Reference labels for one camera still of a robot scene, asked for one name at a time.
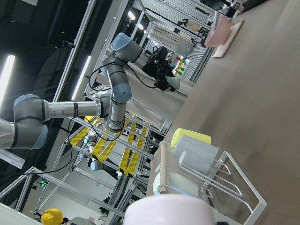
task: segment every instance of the white container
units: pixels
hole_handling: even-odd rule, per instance
[[[199,141],[187,135],[183,135],[175,145],[173,156],[179,159],[182,153],[187,152],[184,165],[187,165],[202,174],[206,174],[211,167],[219,148]]]
[[[153,181],[153,192],[156,194],[160,185],[160,172]],[[181,194],[198,196],[198,184],[191,178],[181,174],[167,171],[167,185],[177,190]]]

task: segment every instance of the pink bowl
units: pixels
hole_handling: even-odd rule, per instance
[[[202,199],[179,194],[152,195],[131,204],[123,225],[215,225]]]
[[[217,27],[214,34],[212,35],[210,31],[204,44],[210,47],[218,47],[224,44],[231,33],[230,27],[231,24],[227,17],[220,15],[217,19]]]

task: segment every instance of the yellow hard hat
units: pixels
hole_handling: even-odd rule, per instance
[[[64,216],[62,212],[58,209],[48,209],[46,210],[42,217],[42,223],[44,225],[59,225],[62,223]]]

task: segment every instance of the robotic arm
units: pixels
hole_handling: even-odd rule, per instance
[[[179,79],[165,61],[166,48],[157,49],[148,55],[125,34],[120,33],[111,44],[113,52],[105,59],[103,72],[108,76],[111,95],[96,101],[48,102],[36,95],[24,95],[15,100],[15,121],[0,119],[0,148],[39,149],[47,138],[48,129],[42,122],[51,118],[96,115],[104,118],[111,132],[123,128],[126,103],[131,98],[131,88],[124,66],[136,64],[149,76],[156,79],[155,86],[163,91],[179,88]]]

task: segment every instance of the gray tabletop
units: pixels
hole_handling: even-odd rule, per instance
[[[256,224],[300,221],[300,1],[269,0],[242,14],[227,54],[211,58],[165,141],[177,128],[212,137],[265,198]],[[160,151],[151,163],[152,195]],[[177,166],[168,155],[169,166]]]

